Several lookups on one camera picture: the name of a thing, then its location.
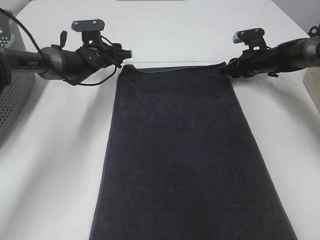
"white table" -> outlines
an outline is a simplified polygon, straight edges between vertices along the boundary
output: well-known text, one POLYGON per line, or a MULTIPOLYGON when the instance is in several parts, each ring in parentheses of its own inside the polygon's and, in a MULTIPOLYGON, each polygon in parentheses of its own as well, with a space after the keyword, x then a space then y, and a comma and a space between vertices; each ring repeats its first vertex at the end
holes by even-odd
MULTIPOLYGON (((132 49, 137 68, 206 65, 238 57, 236 31, 260 27, 268 46, 306 34, 270 0, 32 1, 17 16, 40 47, 75 50, 71 22, 102 19, 103 35, 132 49)), ((28 51, 35 48, 23 34, 28 51)), ((103 69, 88 82, 109 74, 103 69)), ((320 239, 320 115, 305 71, 232 82, 282 205, 300 240, 320 239)), ((0 239, 87 240, 98 197, 116 91, 36 78, 0 148, 0 239)))

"black wire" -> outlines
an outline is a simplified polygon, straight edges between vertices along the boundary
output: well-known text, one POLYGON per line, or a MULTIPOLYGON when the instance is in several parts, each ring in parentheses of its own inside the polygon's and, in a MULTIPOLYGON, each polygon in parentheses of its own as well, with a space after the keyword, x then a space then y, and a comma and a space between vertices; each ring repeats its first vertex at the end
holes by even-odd
MULTIPOLYGON (((44 59, 44 61, 48 64, 48 66, 50 66, 52 68, 53 71, 55 71, 58 75, 60 75, 60 77, 63 78, 63 81, 67 82, 68 84, 71 85, 81 85, 81 86, 97 86, 100 85, 102 83, 104 83, 105 81, 107 81, 109 78, 111 78, 117 71, 117 67, 115 67, 113 73, 111 75, 109 75, 108 77, 106 77, 104 80, 97 82, 97 83, 80 83, 77 81, 74 81, 72 79, 68 79, 62 72, 60 72, 58 69, 56 69, 56 67, 51 63, 51 61, 44 55, 44 53, 41 51, 40 47, 38 46, 38 44, 36 43, 34 37, 31 35, 31 33, 28 31, 28 29, 18 20, 16 19, 14 16, 12 16, 9 12, 3 10, 0 7, 0 13, 4 14, 5 16, 7 16, 8 18, 10 18, 11 20, 13 20, 16 24, 18 24, 22 30, 27 34, 27 36, 30 38, 32 44, 34 45, 35 49, 38 51, 38 53, 40 54, 40 56, 44 59)), ((106 37, 103 37, 104 39, 106 39, 112 46, 112 42, 109 41, 106 37)))

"white wall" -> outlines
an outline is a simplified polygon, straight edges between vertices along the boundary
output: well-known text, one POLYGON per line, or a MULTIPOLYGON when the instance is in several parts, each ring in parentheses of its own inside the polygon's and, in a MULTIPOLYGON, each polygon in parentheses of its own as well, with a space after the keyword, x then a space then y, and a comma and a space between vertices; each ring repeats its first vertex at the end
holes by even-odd
POLYGON ((320 0, 272 0, 305 32, 320 23, 320 0))
POLYGON ((0 0, 0 8, 16 11, 23 9, 30 0, 0 0))

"dark navy towel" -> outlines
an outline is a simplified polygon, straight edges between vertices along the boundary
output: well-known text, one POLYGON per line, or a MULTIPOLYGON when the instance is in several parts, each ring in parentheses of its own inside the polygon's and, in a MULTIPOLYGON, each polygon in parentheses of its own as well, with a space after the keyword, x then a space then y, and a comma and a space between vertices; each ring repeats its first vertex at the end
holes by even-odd
POLYGON ((219 65, 123 68, 90 239, 297 239, 219 65))

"white tabletop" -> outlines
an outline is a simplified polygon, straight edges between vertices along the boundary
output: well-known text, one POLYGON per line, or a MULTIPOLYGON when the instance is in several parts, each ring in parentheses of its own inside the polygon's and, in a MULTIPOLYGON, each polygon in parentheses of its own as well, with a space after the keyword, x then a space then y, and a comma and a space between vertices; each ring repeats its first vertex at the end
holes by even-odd
MULTIPOLYGON (((67 50, 71 22, 102 19, 103 35, 132 49, 137 68, 206 65, 238 57, 235 31, 263 28, 268 46, 306 37, 270 0, 32 1, 17 16, 41 48, 67 50)), ((35 51, 25 34, 28 51, 35 51)), ((98 82, 103 69, 87 82, 98 82)), ((320 114, 305 71, 232 82, 265 164, 300 240, 320 239, 320 114)), ((0 239, 87 240, 96 207, 117 76, 96 87, 36 78, 0 148, 0 239)))

